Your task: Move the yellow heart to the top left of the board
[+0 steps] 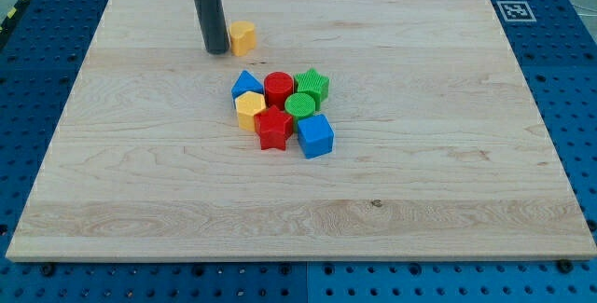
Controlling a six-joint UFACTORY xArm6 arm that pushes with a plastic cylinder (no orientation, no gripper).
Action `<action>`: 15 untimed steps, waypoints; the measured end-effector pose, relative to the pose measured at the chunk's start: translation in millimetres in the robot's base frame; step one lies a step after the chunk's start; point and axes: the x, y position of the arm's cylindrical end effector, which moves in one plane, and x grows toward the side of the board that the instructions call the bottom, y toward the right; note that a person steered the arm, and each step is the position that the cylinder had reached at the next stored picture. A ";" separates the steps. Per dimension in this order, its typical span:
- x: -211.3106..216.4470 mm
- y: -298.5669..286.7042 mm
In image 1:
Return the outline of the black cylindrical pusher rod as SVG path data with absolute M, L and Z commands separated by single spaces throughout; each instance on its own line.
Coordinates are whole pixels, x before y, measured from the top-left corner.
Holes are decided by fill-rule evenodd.
M 223 54 L 229 50 L 229 37 L 221 0 L 194 0 L 206 51 Z

